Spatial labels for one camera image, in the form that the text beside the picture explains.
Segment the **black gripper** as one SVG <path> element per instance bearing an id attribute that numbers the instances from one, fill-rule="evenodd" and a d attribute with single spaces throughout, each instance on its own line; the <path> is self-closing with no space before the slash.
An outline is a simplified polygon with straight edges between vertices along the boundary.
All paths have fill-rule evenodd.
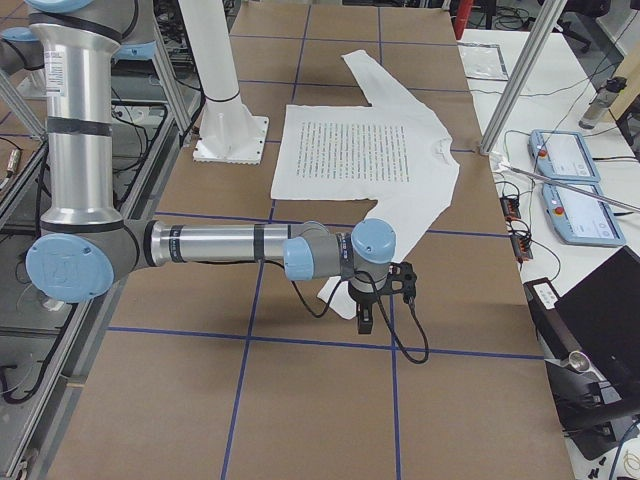
<path id="1" fill-rule="evenodd" d="M 352 283 L 348 284 L 348 294 L 356 304 L 358 333 L 371 334 L 373 328 L 371 307 L 377 303 L 378 295 L 373 291 L 361 291 Z"/>

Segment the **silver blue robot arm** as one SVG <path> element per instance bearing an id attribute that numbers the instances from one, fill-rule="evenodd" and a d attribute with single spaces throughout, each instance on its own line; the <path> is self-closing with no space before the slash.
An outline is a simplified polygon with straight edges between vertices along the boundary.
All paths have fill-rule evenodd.
<path id="1" fill-rule="evenodd" d="M 275 264 L 294 282 L 335 278 L 354 300 L 357 328 L 371 332 L 384 296 L 400 279 L 396 236 L 379 219 L 348 233 L 324 225 L 187 226 L 154 220 L 168 174 L 160 161 L 139 169 L 131 191 L 144 212 L 114 202 L 112 63 L 152 58 L 160 40 L 149 1 L 32 1 L 21 38 L 42 46 L 47 96 L 50 205 L 25 255 L 31 284 L 49 298 L 84 303 L 129 274 L 167 263 Z"/>

